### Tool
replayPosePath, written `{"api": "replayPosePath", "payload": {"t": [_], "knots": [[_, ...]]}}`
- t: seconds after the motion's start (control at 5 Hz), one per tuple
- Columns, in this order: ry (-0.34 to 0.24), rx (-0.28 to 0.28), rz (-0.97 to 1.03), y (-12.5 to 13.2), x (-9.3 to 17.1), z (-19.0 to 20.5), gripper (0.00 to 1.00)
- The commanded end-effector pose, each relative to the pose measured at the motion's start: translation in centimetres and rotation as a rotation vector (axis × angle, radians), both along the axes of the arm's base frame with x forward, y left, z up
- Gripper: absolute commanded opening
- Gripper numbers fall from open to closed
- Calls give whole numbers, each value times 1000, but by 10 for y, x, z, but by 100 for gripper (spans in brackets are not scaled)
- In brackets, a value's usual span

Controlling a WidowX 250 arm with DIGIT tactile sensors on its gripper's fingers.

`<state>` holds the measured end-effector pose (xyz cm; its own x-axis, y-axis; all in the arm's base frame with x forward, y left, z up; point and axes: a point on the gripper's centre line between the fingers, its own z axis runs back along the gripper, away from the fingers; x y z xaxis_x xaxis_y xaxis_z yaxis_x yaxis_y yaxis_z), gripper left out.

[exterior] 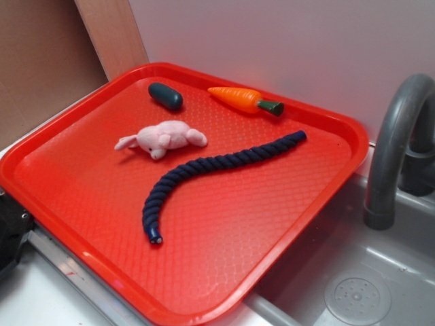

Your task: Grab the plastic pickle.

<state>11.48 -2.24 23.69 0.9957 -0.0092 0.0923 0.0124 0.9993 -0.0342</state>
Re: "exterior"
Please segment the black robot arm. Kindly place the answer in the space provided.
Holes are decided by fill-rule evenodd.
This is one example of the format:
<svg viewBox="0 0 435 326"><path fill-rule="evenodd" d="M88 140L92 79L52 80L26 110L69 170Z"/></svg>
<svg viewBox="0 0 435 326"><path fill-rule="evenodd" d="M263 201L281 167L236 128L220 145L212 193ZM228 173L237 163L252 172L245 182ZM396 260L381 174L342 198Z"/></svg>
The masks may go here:
<svg viewBox="0 0 435 326"><path fill-rule="evenodd" d="M20 263L33 216L1 188L1 280Z"/></svg>

